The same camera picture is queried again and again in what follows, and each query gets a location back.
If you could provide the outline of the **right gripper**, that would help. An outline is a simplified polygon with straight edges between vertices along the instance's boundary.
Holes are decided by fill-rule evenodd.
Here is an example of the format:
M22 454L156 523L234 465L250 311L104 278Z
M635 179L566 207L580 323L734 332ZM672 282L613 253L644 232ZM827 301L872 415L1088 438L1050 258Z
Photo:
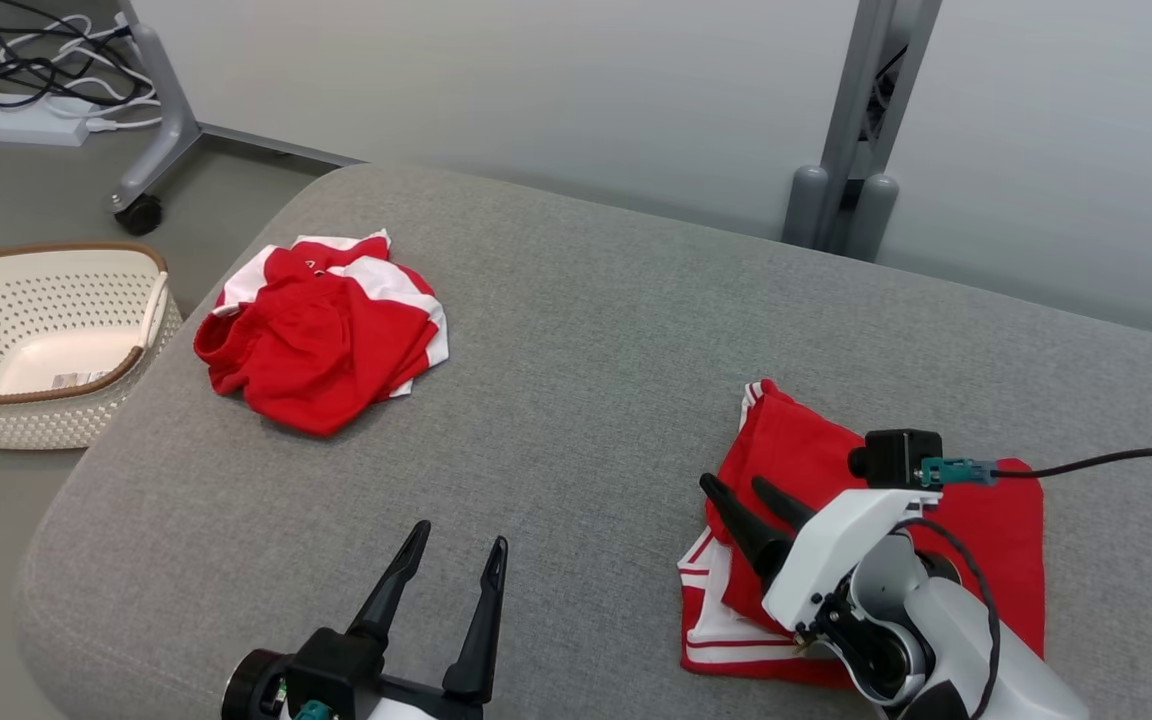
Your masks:
M817 514L755 477L753 511L714 473L702 473L699 486L759 579L764 611L787 630L810 624L814 594L835 591L901 521L922 518L942 500L929 488L846 488Z

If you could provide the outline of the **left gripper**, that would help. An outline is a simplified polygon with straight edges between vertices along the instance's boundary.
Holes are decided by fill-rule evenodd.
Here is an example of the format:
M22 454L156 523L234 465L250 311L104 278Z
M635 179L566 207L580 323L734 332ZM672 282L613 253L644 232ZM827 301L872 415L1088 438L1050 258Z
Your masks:
M408 582L419 570L433 524L412 526L351 623L353 637L388 643ZM509 546L498 536L484 564L477 601L458 659L445 670L442 689L381 675L371 719L483 719L483 707L463 702L493 697ZM221 700L223 719L301 719L289 706L285 670L291 653L253 650L233 670Z

